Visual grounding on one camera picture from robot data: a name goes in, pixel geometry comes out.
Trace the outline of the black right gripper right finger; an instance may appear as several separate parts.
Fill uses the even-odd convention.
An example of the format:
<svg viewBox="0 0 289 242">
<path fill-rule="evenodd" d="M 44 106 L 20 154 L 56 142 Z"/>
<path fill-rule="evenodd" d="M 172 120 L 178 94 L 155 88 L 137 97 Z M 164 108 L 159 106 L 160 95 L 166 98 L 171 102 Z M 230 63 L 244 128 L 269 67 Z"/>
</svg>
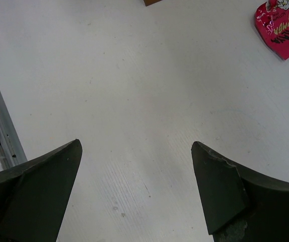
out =
<svg viewBox="0 0 289 242">
<path fill-rule="evenodd" d="M 208 234 L 214 241 L 289 241 L 289 183 L 191 148 Z"/>
</svg>

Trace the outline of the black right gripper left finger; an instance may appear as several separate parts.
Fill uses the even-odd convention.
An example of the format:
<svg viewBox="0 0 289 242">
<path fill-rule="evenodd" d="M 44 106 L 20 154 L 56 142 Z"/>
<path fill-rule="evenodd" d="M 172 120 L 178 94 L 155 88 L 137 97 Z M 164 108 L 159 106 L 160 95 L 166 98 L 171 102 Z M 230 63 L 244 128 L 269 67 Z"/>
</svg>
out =
<svg viewBox="0 0 289 242">
<path fill-rule="evenodd" d="M 0 171 L 0 241 L 56 241 L 82 158 L 73 140 Z"/>
</svg>

